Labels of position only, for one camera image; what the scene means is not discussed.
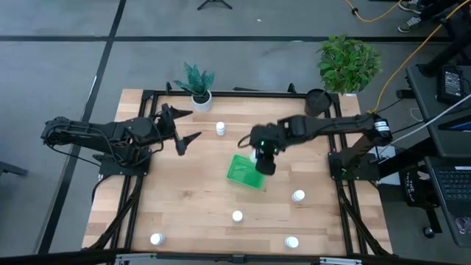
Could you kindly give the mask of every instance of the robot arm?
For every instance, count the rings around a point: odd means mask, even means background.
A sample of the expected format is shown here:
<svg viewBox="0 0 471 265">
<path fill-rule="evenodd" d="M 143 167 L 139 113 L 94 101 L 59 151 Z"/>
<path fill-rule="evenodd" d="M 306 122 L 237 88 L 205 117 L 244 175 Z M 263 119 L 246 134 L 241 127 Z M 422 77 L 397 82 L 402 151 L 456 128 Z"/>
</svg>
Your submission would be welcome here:
<svg viewBox="0 0 471 265">
<path fill-rule="evenodd" d="M 191 113 L 192 111 L 177 110 L 163 104 L 162 111 L 151 118 L 137 117 L 107 124 L 70 121 L 64 117 L 57 117 L 46 122 L 41 138 L 44 144 L 51 148 L 55 145 L 76 144 L 103 152 L 104 155 L 93 157 L 101 162 L 102 166 L 104 161 L 107 161 L 116 166 L 115 171 L 122 172 L 119 169 L 148 163 L 153 153 L 149 146 L 162 144 L 163 148 L 165 140 L 174 139 L 178 155 L 184 155 L 186 147 L 201 133 L 180 139 L 174 119 Z"/>
<path fill-rule="evenodd" d="M 363 114 L 353 117 L 318 119 L 307 116 L 291 116 L 276 124 L 255 125 L 250 132 L 249 144 L 256 151 L 256 169 L 263 174 L 274 174 L 274 155 L 284 152 L 288 146 L 302 144 L 319 135 L 338 133 L 363 133 L 358 142 L 341 153 L 341 167 L 347 168 L 374 146 L 385 146 L 392 140 L 388 122 L 378 115 Z"/>
</svg>

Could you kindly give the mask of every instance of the black pot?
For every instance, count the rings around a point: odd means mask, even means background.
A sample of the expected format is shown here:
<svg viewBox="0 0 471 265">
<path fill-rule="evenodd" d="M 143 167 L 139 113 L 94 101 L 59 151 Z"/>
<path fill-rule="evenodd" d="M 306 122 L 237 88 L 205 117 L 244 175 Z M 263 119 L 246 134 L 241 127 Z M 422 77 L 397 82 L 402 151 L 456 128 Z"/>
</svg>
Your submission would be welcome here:
<svg viewBox="0 0 471 265">
<path fill-rule="evenodd" d="M 313 89 L 308 92 L 305 99 L 304 112 L 311 117 L 317 117 L 326 111 L 332 104 L 329 93 L 322 89 Z"/>
</svg>

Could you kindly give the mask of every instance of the black chair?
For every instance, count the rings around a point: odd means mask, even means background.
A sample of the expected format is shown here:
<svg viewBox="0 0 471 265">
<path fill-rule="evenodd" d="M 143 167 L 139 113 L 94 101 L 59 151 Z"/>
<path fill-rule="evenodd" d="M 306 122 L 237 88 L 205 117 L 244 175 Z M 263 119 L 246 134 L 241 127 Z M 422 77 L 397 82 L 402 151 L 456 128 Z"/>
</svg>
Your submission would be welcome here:
<svg viewBox="0 0 471 265">
<path fill-rule="evenodd" d="M 459 4 L 461 4 L 464 2 L 464 0 L 460 0 L 458 2 Z M 461 21 L 463 23 L 467 23 L 468 27 L 471 27 L 471 4 L 470 3 L 466 4 L 464 7 L 460 9 L 460 12 L 461 12 Z M 447 30 L 448 36 L 450 36 L 451 40 L 456 40 L 456 38 L 459 38 L 461 36 L 457 35 L 456 29 L 453 26 L 453 22 L 451 21 L 451 19 L 446 19 L 446 16 L 447 14 L 437 15 L 433 19 L 433 21 L 440 23 Z M 462 49 L 459 49 L 458 52 L 461 55 L 462 61 L 458 62 L 458 64 L 462 66 L 470 65 L 471 64 L 470 57 L 464 51 L 464 47 L 460 47 L 460 48 Z"/>
<path fill-rule="evenodd" d="M 26 174 L 28 174 L 28 171 L 26 169 L 22 169 L 17 166 L 0 161 L 0 176 L 3 173 L 13 173 L 17 174 L 18 176 L 26 176 Z"/>
</svg>

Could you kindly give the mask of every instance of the potted plant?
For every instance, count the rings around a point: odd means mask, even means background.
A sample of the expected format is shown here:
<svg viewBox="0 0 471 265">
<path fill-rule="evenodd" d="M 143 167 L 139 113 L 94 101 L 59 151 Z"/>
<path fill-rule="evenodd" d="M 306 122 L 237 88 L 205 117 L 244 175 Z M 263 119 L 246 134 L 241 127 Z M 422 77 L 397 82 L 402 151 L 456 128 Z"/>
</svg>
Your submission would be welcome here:
<svg viewBox="0 0 471 265">
<path fill-rule="evenodd" d="M 204 71 L 199 74 L 198 66 L 189 66 L 185 63 L 185 73 L 188 84 L 175 80 L 174 83 L 191 95 L 194 108 L 199 112 L 207 112 L 211 109 L 213 97 L 209 88 L 214 81 L 214 73 L 208 74 Z"/>
<path fill-rule="evenodd" d="M 380 53 L 360 40 L 347 39 L 345 36 L 329 37 L 317 52 L 321 52 L 317 66 L 325 89 L 310 91 L 310 107 L 314 112 L 321 113 L 330 107 L 327 91 L 342 95 L 358 93 L 381 71 Z"/>
</svg>

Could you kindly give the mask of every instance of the cable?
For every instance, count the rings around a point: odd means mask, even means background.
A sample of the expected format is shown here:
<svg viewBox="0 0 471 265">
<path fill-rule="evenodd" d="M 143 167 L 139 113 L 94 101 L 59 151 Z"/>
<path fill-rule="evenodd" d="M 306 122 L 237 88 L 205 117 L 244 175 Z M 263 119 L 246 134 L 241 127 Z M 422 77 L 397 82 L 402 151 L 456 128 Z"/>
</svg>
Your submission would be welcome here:
<svg viewBox="0 0 471 265">
<path fill-rule="evenodd" d="M 414 114 L 412 113 L 412 110 L 419 110 L 418 107 L 413 107 L 413 108 L 409 109 L 409 114 L 411 114 L 411 117 L 412 117 L 414 120 L 416 120 L 416 121 L 419 121 L 419 122 L 424 121 L 424 119 L 418 119 L 418 118 L 416 118 L 416 117 L 414 116 Z"/>
<path fill-rule="evenodd" d="M 383 108 L 383 109 L 381 109 L 381 110 L 378 110 L 377 113 L 380 113 L 381 111 L 385 111 L 385 110 L 389 109 L 390 107 L 392 107 L 392 106 L 396 105 L 397 103 L 399 103 L 401 100 L 403 100 L 403 99 L 399 99 L 399 100 L 397 100 L 396 102 L 394 102 L 394 103 L 392 103 L 391 105 L 389 105 L 388 107 L 385 107 L 385 108 Z"/>
<path fill-rule="evenodd" d="M 410 135 L 413 135 L 414 133 L 420 131 L 421 129 L 427 127 L 428 125 L 432 124 L 433 122 L 435 122 L 437 119 L 439 119 L 440 117 L 442 117 L 443 115 L 445 115 L 448 111 L 452 110 L 453 108 L 455 108 L 456 106 L 460 105 L 461 103 L 465 102 L 466 100 L 468 100 L 469 98 L 471 98 L 471 94 L 466 96 L 464 99 L 460 100 L 459 102 L 457 102 L 456 104 L 454 104 L 453 106 L 449 107 L 448 109 L 446 109 L 444 112 L 440 113 L 437 117 L 431 119 L 430 121 L 427 121 L 427 123 L 425 123 L 424 125 L 422 125 L 421 127 L 413 130 L 412 132 L 406 134 L 406 135 L 403 135 L 401 137 L 399 137 L 398 139 L 392 141 L 390 144 L 388 144 L 388 146 L 394 146 L 395 143 L 397 143 L 398 141 L 401 141 L 403 140 L 404 138 L 406 137 L 409 137 Z"/>
<path fill-rule="evenodd" d="M 466 0 L 464 1 L 463 3 L 461 3 L 459 6 L 457 6 L 457 8 L 455 8 L 450 14 L 447 15 L 446 19 L 449 19 L 452 15 L 454 15 L 458 10 L 460 10 L 465 4 L 468 4 L 471 0 Z M 402 63 L 399 68 L 390 76 L 390 78 L 388 79 L 388 81 L 386 82 L 386 84 L 384 84 L 383 86 L 383 89 L 381 89 L 381 92 L 380 92 L 380 95 L 378 97 L 378 100 L 376 101 L 376 107 L 374 110 L 372 110 L 373 113 L 376 113 L 378 108 L 380 107 L 380 103 L 381 103 L 381 99 L 383 98 L 383 93 L 384 91 L 386 90 L 386 87 L 389 85 L 389 83 L 391 82 L 391 80 L 396 76 L 396 74 L 406 65 L 406 63 L 408 63 L 408 61 L 432 38 L 432 36 L 435 35 L 436 32 L 439 31 L 439 29 L 442 28 L 442 25 L 438 25 L 438 27 L 432 31 L 431 34 L 429 34 L 429 36 L 424 40 L 424 42 L 422 42 L 422 44 L 420 44 L 419 47 L 417 47 L 417 49 L 415 49 L 414 52 L 411 53 L 411 55 L 409 55 L 407 57 L 407 59 L 404 61 L 404 63 Z"/>
<path fill-rule="evenodd" d="M 378 16 L 377 18 L 373 18 L 373 19 L 364 19 L 360 16 L 360 14 L 358 14 L 358 8 L 354 7 L 352 3 L 350 3 L 349 0 L 345 0 L 346 3 L 352 8 L 352 13 L 354 13 L 361 21 L 365 22 L 365 23 L 371 23 L 371 22 L 375 22 L 377 21 L 378 19 L 382 19 L 384 18 L 386 15 L 388 15 L 395 7 L 397 7 L 400 3 L 400 1 L 398 1 L 395 5 L 393 5 L 391 8 L 389 8 L 388 11 L 386 11 L 384 14 Z"/>
<path fill-rule="evenodd" d="M 58 153 L 63 154 L 63 155 L 68 155 L 68 156 L 71 157 L 71 158 L 76 158 L 76 159 L 79 159 L 79 160 L 82 160 L 82 161 L 85 161 L 85 162 L 88 162 L 88 163 L 90 163 L 90 164 L 93 164 L 93 165 L 95 165 L 95 166 L 100 167 L 99 164 L 94 163 L 94 162 L 92 162 L 92 161 L 90 161 L 90 160 L 81 158 L 81 157 L 78 156 L 78 155 L 72 155 L 72 154 L 69 154 L 69 153 L 66 153 L 66 152 L 62 152 L 62 151 L 59 151 L 59 150 L 55 149 L 54 147 L 52 147 L 52 146 L 50 146 L 50 145 L 48 145 L 48 144 L 46 144 L 46 145 L 47 145 L 47 147 L 49 147 L 50 149 L 54 150 L 55 152 L 58 152 Z"/>
<path fill-rule="evenodd" d="M 152 152 L 152 154 L 155 154 L 156 152 L 160 152 L 163 150 L 163 139 L 162 139 L 162 135 L 160 134 L 160 131 L 159 129 L 157 128 L 157 125 L 151 120 L 151 123 L 152 123 L 152 126 L 154 126 L 154 129 L 157 131 L 157 134 L 159 135 L 159 138 L 160 138 L 160 143 L 162 144 L 162 146 L 160 147 L 160 149 L 158 150 L 155 150 L 154 152 Z"/>
<path fill-rule="evenodd" d="M 404 127 L 404 128 L 402 128 L 402 129 L 398 129 L 397 131 L 391 132 L 391 134 L 395 134 L 395 133 L 398 133 L 398 132 L 402 132 L 403 130 L 407 130 L 408 128 L 414 127 L 414 126 L 416 126 L 416 125 L 418 125 L 418 124 L 421 124 L 421 123 L 423 123 L 423 121 L 419 121 L 419 122 L 416 122 L 416 123 L 414 123 L 414 124 L 412 124 L 412 125 L 409 125 L 409 126 L 407 126 L 407 127 Z"/>
<path fill-rule="evenodd" d="M 245 145 L 241 145 L 243 141 L 247 140 L 248 138 L 250 137 L 250 134 L 248 135 L 245 135 L 244 137 L 242 137 L 242 139 L 237 143 L 237 147 L 238 148 L 245 148 L 245 147 L 248 147 L 250 144 L 245 144 Z"/>
<path fill-rule="evenodd" d="M 102 184 L 103 181 L 105 181 L 109 176 L 103 176 L 103 178 L 101 180 L 99 180 L 95 186 L 93 187 L 93 190 L 91 192 L 91 202 L 93 203 L 93 201 L 95 200 L 95 193 L 96 193 L 96 189 L 98 188 L 98 186 L 100 186 L 100 184 Z"/>
</svg>

